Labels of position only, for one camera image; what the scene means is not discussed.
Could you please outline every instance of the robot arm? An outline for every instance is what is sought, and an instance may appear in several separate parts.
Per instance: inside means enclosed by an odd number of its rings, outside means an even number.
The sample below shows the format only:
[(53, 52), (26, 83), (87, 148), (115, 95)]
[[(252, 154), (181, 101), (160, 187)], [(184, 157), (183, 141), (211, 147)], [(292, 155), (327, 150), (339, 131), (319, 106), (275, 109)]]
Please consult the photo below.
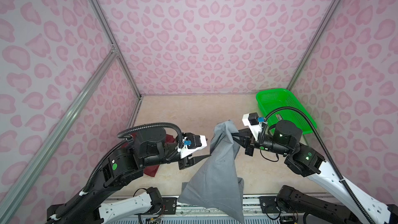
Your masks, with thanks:
[[(163, 127), (177, 131), (175, 142), (165, 142), (166, 131)], [(184, 134), (170, 123), (130, 128), (120, 132), (118, 137), (124, 141), (100, 160), (82, 191), (67, 203), (52, 205), (47, 209), (47, 224), (102, 224), (136, 213), (155, 214), (163, 205), (157, 188), (149, 188), (137, 197), (109, 205), (103, 201), (131, 181), (142, 177), (147, 166), (178, 162), (181, 170), (210, 156), (189, 159), (193, 152), (207, 146), (206, 138), (192, 133)]]
[[(269, 127), (268, 134), (264, 134), (263, 123), (266, 120), (259, 118), (257, 113), (245, 114), (242, 121), (248, 128), (239, 130), (239, 133), (233, 134), (233, 136), (234, 140), (245, 148), (245, 154), (253, 156), (254, 148), (257, 148), (283, 155), (283, 157), (286, 157), (285, 164), (294, 173), (302, 175), (303, 177), (308, 177), (311, 181), (316, 182), (336, 197), (336, 199), (341, 201), (350, 211), (349, 214), (343, 214), (343, 216), (346, 220), (351, 221), (351, 223), (369, 223), (369, 221), (365, 218), (363, 212), (360, 211), (358, 205), (354, 202), (353, 197), (348, 193), (347, 187), (343, 183), (351, 188), (352, 193), (362, 204), (374, 223), (397, 223), (397, 207), (395, 205), (387, 206), (379, 202), (345, 177), (340, 180), (330, 162), (326, 161), (326, 159), (313, 148), (300, 143), (302, 131), (297, 128), (294, 123), (281, 120)], [(275, 131), (272, 135), (270, 130), (273, 128), (275, 128)], [(319, 211), (319, 206), (317, 204), (305, 203), (303, 200), (293, 201), (291, 197), (287, 197), (290, 193), (286, 193), (286, 188), (281, 189), (278, 196), (280, 195), (284, 196), (284, 198), (279, 198), (284, 199), (284, 202), (294, 202), (295, 209), (300, 209), (299, 206), (301, 206), (307, 210), (312, 210), (315, 215), (321, 213), (318, 217), (322, 219), (325, 219), (325, 216), (327, 217), (325, 212)]]

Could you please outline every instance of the green basket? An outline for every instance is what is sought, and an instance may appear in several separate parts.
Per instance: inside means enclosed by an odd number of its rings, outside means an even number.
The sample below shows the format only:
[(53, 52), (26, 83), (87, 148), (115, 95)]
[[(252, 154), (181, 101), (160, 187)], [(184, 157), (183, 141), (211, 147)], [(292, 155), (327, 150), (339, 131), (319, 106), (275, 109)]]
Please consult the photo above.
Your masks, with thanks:
[[(296, 107), (310, 118), (312, 124), (316, 128), (314, 119), (312, 119), (311, 115), (289, 90), (277, 88), (261, 91), (257, 93), (256, 99), (258, 102), (258, 107), (264, 116), (278, 107)], [(299, 113), (292, 110), (281, 110), (276, 112), (268, 119), (268, 126), (276, 124), (280, 120), (276, 117), (277, 114), (280, 114), (280, 116), (278, 116), (279, 118), (293, 122), (302, 130), (303, 134), (312, 133), (311, 127), (308, 125), (305, 119)]]

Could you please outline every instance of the wall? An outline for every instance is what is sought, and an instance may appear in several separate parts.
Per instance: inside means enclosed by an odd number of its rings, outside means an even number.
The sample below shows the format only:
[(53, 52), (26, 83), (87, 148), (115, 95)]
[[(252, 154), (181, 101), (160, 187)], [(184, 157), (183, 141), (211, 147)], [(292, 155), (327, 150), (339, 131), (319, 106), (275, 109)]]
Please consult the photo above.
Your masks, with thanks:
[(1, 0), (0, 200), (110, 47), (87, 0)]
[(342, 173), (387, 204), (398, 203), (397, 9), (344, 0), (293, 91)]
[(99, 0), (143, 94), (286, 87), (330, 0)]
[(50, 205), (80, 191), (99, 159), (120, 141), (116, 134), (126, 128), (136, 100), (115, 61), (11, 223), (44, 223)]

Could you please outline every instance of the black cable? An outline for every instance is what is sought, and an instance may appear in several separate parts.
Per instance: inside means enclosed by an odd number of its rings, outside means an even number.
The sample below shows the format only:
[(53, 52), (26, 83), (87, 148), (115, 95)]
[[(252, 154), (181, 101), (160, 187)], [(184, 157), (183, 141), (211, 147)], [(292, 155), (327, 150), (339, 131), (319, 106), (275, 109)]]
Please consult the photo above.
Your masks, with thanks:
[(271, 160), (271, 159), (268, 159), (268, 158), (266, 158), (266, 157), (264, 157), (264, 155), (262, 154), (262, 150), (260, 150), (260, 154), (261, 154), (261, 157), (263, 157), (264, 159), (266, 159), (266, 160), (268, 160), (268, 161), (270, 161), (270, 162), (278, 162), (279, 161), (279, 155), (278, 155), (278, 153), (275, 153), (275, 155), (276, 155), (276, 160)]
[(141, 214), (138, 214), (138, 222), (142, 224)]
[[(322, 150), (325, 152), (325, 155), (328, 158), (329, 163), (331, 164), (333, 170), (336, 172), (337, 177), (339, 177), (340, 182), (344, 185), (344, 187), (346, 188), (348, 194), (350, 195), (352, 200), (355, 202), (356, 206), (359, 208), (361, 213), (365, 216), (365, 218), (369, 222), (369, 224), (376, 224), (374, 222), (374, 220), (371, 218), (371, 216), (369, 215), (369, 213), (362, 206), (361, 202), (355, 196), (354, 192), (352, 192), (350, 186), (345, 181), (345, 179), (344, 179), (343, 175), (341, 174), (339, 168), (337, 167), (337, 165), (335, 164), (333, 158), (331, 157), (330, 152), (328, 151), (325, 143), (322, 141), (321, 137), (319, 136), (318, 132), (316, 131), (316, 128), (312, 124), (311, 120), (305, 115), (305, 113), (303, 113), (301, 110), (299, 110), (299, 109), (297, 109), (295, 107), (278, 107), (278, 108), (272, 110), (270, 113), (268, 113), (266, 115), (266, 117), (264, 118), (265, 122), (267, 122), (267, 120), (268, 120), (268, 118), (270, 116), (272, 116), (274, 113), (276, 113), (276, 112), (278, 112), (280, 110), (292, 110), (292, 111), (295, 111), (295, 112), (299, 113), (306, 120), (308, 125), (311, 127), (311, 130), (313, 131), (316, 139), (318, 140), (319, 144), (321, 145)], [(267, 128), (267, 124), (263, 125), (263, 129), (261, 130), (261, 133), (260, 133), (260, 136), (259, 136), (259, 138), (261, 138), (260, 141), (263, 141), (263, 139), (265, 137), (266, 128)]]
[(166, 157), (166, 161), (170, 161), (172, 160), (176, 155), (178, 154), (177, 150), (172, 151), (167, 157)]
[(137, 190), (134, 192), (134, 194), (133, 194), (132, 196), (135, 197), (135, 194), (136, 194), (140, 189), (148, 190), (148, 189), (146, 189), (146, 188), (139, 188), (139, 189), (137, 189)]
[(273, 128), (275, 128), (275, 127), (276, 127), (276, 124), (273, 124), (272, 126), (268, 127), (268, 135), (272, 136), (271, 130), (272, 130)]
[(307, 224), (307, 216), (309, 213), (305, 212), (304, 215), (302, 216), (302, 224)]
[(266, 215), (267, 215), (267, 217), (270, 218), (271, 220), (277, 220), (277, 219), (281, 216), (282, 210), (279, 209), (279, 214), (278, 214), (278, 216), (277, 216), (276, 218), (271, 218), (271, 217), (268, 215), (268, 211), (267, 211), (268, 207), (270, 207), (270, 206), (272, 206), (272, 205), (267, 205), (267, 206), (266, 206)]

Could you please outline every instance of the label on motor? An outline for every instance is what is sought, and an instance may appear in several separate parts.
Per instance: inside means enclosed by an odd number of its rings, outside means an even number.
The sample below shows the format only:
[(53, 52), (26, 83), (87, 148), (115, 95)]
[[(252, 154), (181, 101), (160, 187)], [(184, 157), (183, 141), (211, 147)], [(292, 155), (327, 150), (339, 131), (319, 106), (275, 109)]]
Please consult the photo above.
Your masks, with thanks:
[(275, 114), (275, 116), (276, 116), (276, 118), (279, 120), (279, 121), (281, 121), (283, 118), (282, 118), (282, 116), (280, 115), (280, 114)]

